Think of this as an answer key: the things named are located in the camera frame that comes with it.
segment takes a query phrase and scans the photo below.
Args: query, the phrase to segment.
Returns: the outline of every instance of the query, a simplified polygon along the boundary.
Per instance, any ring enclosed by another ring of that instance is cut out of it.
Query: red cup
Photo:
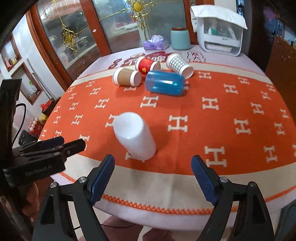
[[[147,74],[150,70],[160,70],[160,63],[141,56],[136,61],[136,70],[142,74]]]

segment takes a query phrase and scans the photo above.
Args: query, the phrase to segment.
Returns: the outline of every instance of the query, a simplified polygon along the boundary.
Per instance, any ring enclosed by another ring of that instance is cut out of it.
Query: teal canister
[[[171,45],[176,50],[187,50],[191,48],[189,31],[187,28],[172,28],[170,32]]]

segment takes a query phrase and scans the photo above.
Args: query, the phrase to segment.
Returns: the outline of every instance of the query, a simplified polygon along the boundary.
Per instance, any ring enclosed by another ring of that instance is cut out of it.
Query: door handle
[[[55,61],[55,57],[54,57],[54,54],[50,51],[50,54],[52,56],[52,60]]]

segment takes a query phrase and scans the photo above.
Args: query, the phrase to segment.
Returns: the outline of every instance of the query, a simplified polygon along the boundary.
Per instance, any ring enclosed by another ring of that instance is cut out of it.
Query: wall shelf
[[[11,34],[8,41],[4,45],[1,56],[8,72],[11,71],[12,68],[22,59],[15,44],[13,34]]]
[[[24,97],[33,105],[41,94],[42,89],[31,75],[25,63],[22,63],[11,75],[12,79],[22,79],[20,91]]]

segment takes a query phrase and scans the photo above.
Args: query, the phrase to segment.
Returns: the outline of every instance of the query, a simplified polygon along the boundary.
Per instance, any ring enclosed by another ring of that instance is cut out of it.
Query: white h pattern
[[[69,110],[75,110],[76,105],[78,105],[78,104],[79,104],[79,102],[77,102],[77,103],[73,103],[73,104],[72,104],[72,107],[70,107]]]
[[[274,86],[273,86],[273,85],[266,84],[266,86],[268,87],[268,90],[273,91],[273,92],[276,91],[276,90],[274,89]]]
[[[177,126],[172,126],[172,125],[168,125],[168,131],[171,131],[171,130],[182,130],[184,132],[187,132],[188,131],[188,126],[180,126],[180,120],[183,120],[184,122],[187,122],[188,121],[188,116],[172,116],[170,115],[170,118],[169,118],[169,121],[172,121],[172,120],[176,120],[177,121]]]
[[[69,97],[68,100],[72,100],[72,99],[74,99],[74,96],[75,96],[76,94],[77,94],[77,93],[73,93],[73,94],[71,94],[71,97]]]
[[[285,135],[285,131],[283,131],[282,130],[282,128],[283,128],[283,125],[282,125],[282,123],[274,123],[274,127],[277,127],[277,130],[276,130],[276,133],[278,134],[278,135]]]
[[[294,157],[296,157],[296,145],[292,145],[292,148],[295,149]]]
[[[60,107],[61,107],[60,105],[56,106],[55,109],[54,109],[54,112],[58,112]]]
[[[204,73],[204,72],[198,72],[200,75],[199,75],[199,77],[200,78],[204,78],[204,79],[212,79],[212,77],[211,77],[211,73]]]
[[[71,125],[79,125],[79,123],[80,123],[80,121],[79,121],[79,119],[81,119],[83,117],[83,115],[76,115],[75,116],[75,119],[76,119],[76,121],[72,121],[72,123],[71,123]]]
[[[289,116],[287,116],[287,111],[286,110],[282,110],[282,109],[279,109],[283,114],[282,114],[282,117],[283,118],[289,118]]]
[[[123,91],[128,91],[128,90],[133,90],[136,91],[137,87],[129,87],[129,88],[124,88]]]
[[[59,119],[61,118],[61,116],[57,116],[56,120],[54,121],[54,124],[57,124],[59,122]]]
[[[186,85],[184,86],[184,89],[185,89],[185,90],[189,90],[189,86],[188,86],[189,81],[186,81],[185,84],[186,84]]]
[[[215,98],[215,99],[209,99],[209,98],[202,97],[202,102],[205,102],[205,101],[208,101],[209,104],[208,105],[202,104],[202,108],[203,109],[216,109],[216,110],[219,110],[219,106],[218,105],[213,105],[212,104],[212,102],[218,103],[218,99],[217,98]]]
[[[111,114],[111,115],[109,116],[109,120],[113,119],[113,121],[114,121],[116,117],[118,117],[118,116],[117,116],[117,115],[112,115],[112,114]],[[113,126],[113,122],[112,122],[112,123],[107,122],[106,125],[105,125],[105,127],[108,127],[108,126]]]
[[[83,139],[84,141],[88,141],[89,140],[89,136],[84,137],[83,135],[80,134],[79,139]]]
[[[235,132],[238,134],[240,133],[249,133],[249,135],[251,134],[251,129],[245,129],[244,127],[244,124],[248,125],[249,122],[248,120],[237,120],[237,119],[234,119],[234,124],[237,125],[237,124],[240,124],[241,126],[241,129],[239,128],[235,128]]]
[[[96,105],[94,108],[95,109],[96,108],[105,108],[106,104],[104,104],[104,102],[108,102],[108,101],[109,101],[109,98],[108,99],[104,99],[104,100],[100,99],[98,102],[99,103],[101,102],[101,104],[100,105]]]
[[[45,133],[47,132],[47,129],[44,129],[44,130],[42,130],[42,134],[41,134],[41,136],[42,137],[45,137]]]
[[[158,100],[158,96],[156,97],[146,97],[144,96],[143,100],[148,100],[148,102],[146,104],[144,104],[143,102],[140,104],[140,108],[142,108],[143,106],[153,106],[153,108],[156,107],[156,102],[154,102],[153,104],[151,104],[152,100]]]
[[[101,90],[101,88],[102,87],[100,87],[100,88],[94,88],[93,89],[93,92],[89,93],[89,96],[98,94],[98,91]]]
[[[128,160],[130,158],[135,159],[130,153],[127,152],[126,153],[126,160]]]
[[[70,93],[73,91],[73,89],[75,89],[75,86],[74,87],[70,87],[69,90],[67,91],[67,93]]]
[[[264,146],[264,152],[269,152],[269,157],[266,157],[266,161],[267,163],[269,163],[270,161],[277,161],[277,156],[273,156],[272,152],[275,151],[274,146],[271,147],[266,147]]]
[[[247,84],[247,85],[250,84],[250,82],[248,82],[248,79],[246,79],[246,78],[238,77],[238,79],[241,84]]]
[[[254,104],[254,103],[251,102],[251,106],[255,107],[255,109],[253,109],[254,114],[259,113],[259,114],[264,115],[264,111],[259,109],[259,108],[261,108],[261,104]]]
[[[56,130],[56,133],[55,134],[57,135],[56,137],[59,137],[62,134],[62,132]]]
[[[88,84],[85,86],[85,88],[91,87],[94,83],[95,83],[95,80],[88,82]]]
[[[229,88],[229,89],[225,89],[226,93],[235,93],[235,94],[238,94],[239,92],[237,90],[233,90],[233,89],[236,89],[235,85],[227,85],[227,84],[224,84],[224,88]]]
[[[262,98],[263,99],[269,99],[269,100],[271,100],[271,98],[268,96],[268,93],[261,91],[261,94],[263,94],[262,95]]]
[[[223,159],[222,161],[218,160],[218,153],[225,154],[224,146],[221,148],[208,148],[205,146],[205,154],[209,154],[210,152],[214,153],[214,161],[211,161],[210,159],[206,159],[205,163],[208,167],[211,165],[223,165],[223,167],[227,167],[227,160]]]

